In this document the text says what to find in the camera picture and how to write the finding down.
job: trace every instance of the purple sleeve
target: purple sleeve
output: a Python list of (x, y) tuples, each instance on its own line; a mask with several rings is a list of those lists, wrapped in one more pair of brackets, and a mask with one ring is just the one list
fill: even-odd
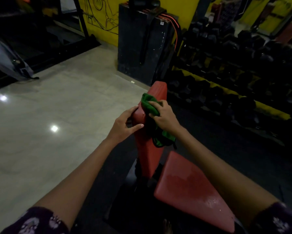
[(249, 230), (255, 234), (292, 234), (292, 210), (275, 203), (257, 215)]
[(68, 234), (67, 226), (46, 208), (32, 207), (1, 234)]

